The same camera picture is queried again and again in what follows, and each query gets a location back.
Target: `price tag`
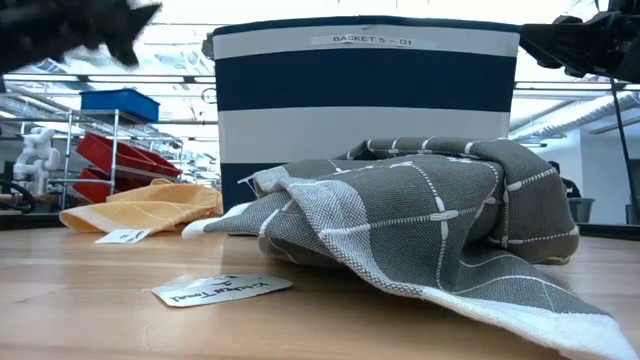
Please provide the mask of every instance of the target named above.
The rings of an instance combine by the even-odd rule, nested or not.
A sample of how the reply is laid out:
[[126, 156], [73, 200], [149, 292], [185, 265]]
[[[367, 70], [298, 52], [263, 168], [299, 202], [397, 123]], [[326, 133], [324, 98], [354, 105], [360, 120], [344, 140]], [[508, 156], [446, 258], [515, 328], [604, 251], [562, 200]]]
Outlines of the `price tag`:
[[189, 307], [254, 297], [292, 284], [268, 275], [222, 275], [160, 286], [151, 291], [169, 306]]
[[120, 229], [108, 233], [96, 244], [135, 244], [149, 235], [151, 230]]

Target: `towel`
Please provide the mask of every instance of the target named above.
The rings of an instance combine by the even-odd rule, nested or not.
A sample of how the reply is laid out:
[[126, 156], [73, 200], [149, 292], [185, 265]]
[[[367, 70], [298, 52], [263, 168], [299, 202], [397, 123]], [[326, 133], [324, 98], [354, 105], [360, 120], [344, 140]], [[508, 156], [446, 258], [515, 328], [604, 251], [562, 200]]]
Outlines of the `towel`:
[[579, 231], [559, 174], [523, 146], [370, 140], [334, 160], [258, 172], [253, 182], [260, 199], [196, 221], [183, 237], [255, 234], [272, 256], [347, 267], [382, 291], [435, 302], [568, 358], [637, 359], [611, 316], [532, 265], [569, 261]]
[[118, 193], [103, 204], [62, 211], [60, 221], [80, 232], [118, 229], [178, 230], [177, 225], [222, 214], [220, 192], [195, 184], [155, 179], [151, 185]]

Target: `fabric storage bin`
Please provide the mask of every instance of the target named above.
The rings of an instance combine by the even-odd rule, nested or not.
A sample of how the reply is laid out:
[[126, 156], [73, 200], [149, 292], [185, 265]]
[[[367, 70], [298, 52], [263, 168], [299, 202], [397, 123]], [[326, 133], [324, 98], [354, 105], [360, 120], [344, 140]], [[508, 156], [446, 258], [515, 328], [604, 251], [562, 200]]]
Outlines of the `fabric storage bin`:
[[238, 180], [365, 139], [507, 136], [519, 31], [386, 16], [217, 28], [225, 209], [255, 198]]

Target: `wooden tabletop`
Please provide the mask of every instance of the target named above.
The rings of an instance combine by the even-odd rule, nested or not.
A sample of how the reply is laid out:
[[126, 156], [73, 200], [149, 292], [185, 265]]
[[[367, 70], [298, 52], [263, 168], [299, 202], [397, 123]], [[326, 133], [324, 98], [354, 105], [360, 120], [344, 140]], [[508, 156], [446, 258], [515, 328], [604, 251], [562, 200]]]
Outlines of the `wooden tabletop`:
[[[173, 309], [178, 277], [261, 273], [255, 239], [177, 234], [96, 245], [66, 229], [0, 232], [0, 359], [556, 359], [552, 350], [345, 271], [271, 261], [292, 289]], [[613, 314], [640, 349], [640, 242], [583, 239], [560, 284]]]

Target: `label tag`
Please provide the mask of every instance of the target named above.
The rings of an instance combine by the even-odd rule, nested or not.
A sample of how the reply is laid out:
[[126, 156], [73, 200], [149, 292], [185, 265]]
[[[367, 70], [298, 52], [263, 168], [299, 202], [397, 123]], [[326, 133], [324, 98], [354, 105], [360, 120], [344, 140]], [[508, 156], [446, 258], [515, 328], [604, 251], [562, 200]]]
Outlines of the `label tag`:
[[436, 47], [435, 43], [432, 41], [379, 35], [344, 34], [316, 36], [311, 38], [311, 45], [331, 44], [367, 44], [420, 49], [435, 49]]
[[169, 306], [189, 307], [245, 299], [291, 285], [289, 280], [268, 275], [221, 275], [160, 286], [151, 291]]
[[120, 229], [108, 233], [96, 244], [135, 244], [144, 239], [151, 232], [148, 230]]

